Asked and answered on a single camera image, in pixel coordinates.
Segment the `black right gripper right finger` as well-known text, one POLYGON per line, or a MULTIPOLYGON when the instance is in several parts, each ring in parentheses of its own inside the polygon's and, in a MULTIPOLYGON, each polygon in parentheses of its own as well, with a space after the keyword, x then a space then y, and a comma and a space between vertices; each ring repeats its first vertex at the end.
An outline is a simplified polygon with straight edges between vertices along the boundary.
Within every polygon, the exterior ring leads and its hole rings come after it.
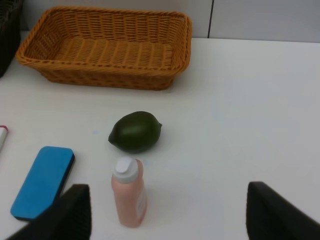
POLYGON ((261 181, 248 184, 246 230, 250 240, 318 240, 320 224, 261 181))

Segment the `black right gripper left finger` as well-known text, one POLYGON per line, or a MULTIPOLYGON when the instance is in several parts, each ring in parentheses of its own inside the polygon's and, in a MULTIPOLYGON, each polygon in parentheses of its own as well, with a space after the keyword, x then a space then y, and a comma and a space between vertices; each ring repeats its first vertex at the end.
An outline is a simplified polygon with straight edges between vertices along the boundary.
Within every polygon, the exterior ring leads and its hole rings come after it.
POLYGON ((89 240, 92 233, 90 187, 74 184, 47 210, 10 240, 89 240))

